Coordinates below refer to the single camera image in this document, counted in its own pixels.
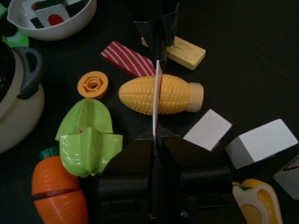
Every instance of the red and white striped piece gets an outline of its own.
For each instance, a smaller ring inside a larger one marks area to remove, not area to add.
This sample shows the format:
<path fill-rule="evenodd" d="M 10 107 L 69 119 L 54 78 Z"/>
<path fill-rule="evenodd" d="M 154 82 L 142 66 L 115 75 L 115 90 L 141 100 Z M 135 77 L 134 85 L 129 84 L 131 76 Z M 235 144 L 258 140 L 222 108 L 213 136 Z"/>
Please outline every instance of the red and white striped piece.
<path fill-rule="evenodd" d="M 117 41 L 102 52 L 103 59 L 135 77 L 154 76 L 153 61 Z"/>

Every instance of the knife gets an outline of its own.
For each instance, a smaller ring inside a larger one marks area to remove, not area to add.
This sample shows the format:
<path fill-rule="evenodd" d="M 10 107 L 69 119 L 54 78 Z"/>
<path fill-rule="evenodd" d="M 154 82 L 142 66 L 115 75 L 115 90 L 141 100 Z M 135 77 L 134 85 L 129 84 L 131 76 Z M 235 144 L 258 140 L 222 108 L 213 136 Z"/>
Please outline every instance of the knife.
<path fill-rule="evenodd" d="M 159 114 L 159 101 L 163 82 L 163 69 L 161 67 L 161 60 L 157 60 L 155 64 L 155 79 L 154 79 L 154 115 L 153 115 L 153 129 L 154 129 L 154 154 L 158 152 L 158 114 Z"/>

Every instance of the toy corn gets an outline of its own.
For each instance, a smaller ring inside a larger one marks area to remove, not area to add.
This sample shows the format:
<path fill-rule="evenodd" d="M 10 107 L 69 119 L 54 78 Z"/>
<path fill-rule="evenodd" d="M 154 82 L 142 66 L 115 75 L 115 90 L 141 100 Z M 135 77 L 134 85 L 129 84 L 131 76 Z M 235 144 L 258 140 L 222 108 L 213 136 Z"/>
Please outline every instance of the toy corn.
<path fill-rule="evenodd" d="M 119 89 L 121 101 L 137 112 L 151 115 L 154 107 L 155 77 L 146 76 L 127 82 Z M 203 102 L 203 86 L 189 83 L 170 74 L 163 75 L 159 114 L 198 112 Z"/>

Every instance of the white container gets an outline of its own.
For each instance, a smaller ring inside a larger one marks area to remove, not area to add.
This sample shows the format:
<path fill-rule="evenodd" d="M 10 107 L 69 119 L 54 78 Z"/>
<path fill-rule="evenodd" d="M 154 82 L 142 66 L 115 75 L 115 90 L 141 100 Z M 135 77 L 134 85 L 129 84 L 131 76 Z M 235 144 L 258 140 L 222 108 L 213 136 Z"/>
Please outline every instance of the white container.
<path fill-rule="evenodd" d="M 33 132 L 43 114 L 45 94 L 41 84 L 42 55 L 29 47 L 11 49 L 3 41 L 0 49 L 0 153 L 3 153 Z M 35 64 L 30 62 L 29 57 L 35 57 Z"/>
<path fill-rule="evenodd" d="M 98 8 L 98 0 L 89 0 L 82 11 L 63 23 L 47 28 L 37 29 L 30 15 L 25 12 L 25 6 L 21 0 L 13 0 L 9 6 L 7 20 L 27 34 L 29 37 L 45 41 L 66 39 L 89 25 L 95 16 Z"/>

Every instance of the black table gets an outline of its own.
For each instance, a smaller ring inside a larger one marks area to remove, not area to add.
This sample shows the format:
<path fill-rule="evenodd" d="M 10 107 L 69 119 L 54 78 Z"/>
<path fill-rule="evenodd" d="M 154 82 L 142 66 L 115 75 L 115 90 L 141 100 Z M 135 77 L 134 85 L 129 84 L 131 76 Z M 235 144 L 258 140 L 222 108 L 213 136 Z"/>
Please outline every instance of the black table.
<path fill-rule="evenodd" d="M 299 137 L 298 9 L 296 0 L 182 1 L 177 36 L 205 48 L 207 55 L 194 71 L 170 61 L 166 72 L 202 83 L 206 95 L 201 112 L 161 116 L 159 122 L 169 130 L 183 137 L 209 109 L 214 109 L 233 123 L 219 147 L 278 118 Z M 133 77 L 101 58 L 114 40 L 151 56 L 118 0 L 98 1 L 94 20 L 74 37 L 57 42 L 31 39 L 31 47 L 41 51 L 45 61 L 46 105 L 31 135 L 0 155 L 2 223 L 42 223 L 31 196 L 34 167 L 39 152 L 58 145 L 54 138 L 62 119 L 83 98 L 77 86 L 85 73 L 99 70 L 107 74 L 110 85 L 102 102 L 113 116 L 114 131 L 125 136 L 125 147 L 151 127 L 151 117 L 129 109 L 118 98 L 119 87 Z M 290 224 L 299 220 L 299 201 L 292 199 L 273 175 L 298 153 L 299 145 L 240 170 L 226 152 L 219 154 L 235 181 L 256 178 L 276 188 L 285 223 Z M 94 210 L 91 223 L 99 219 Z"/>

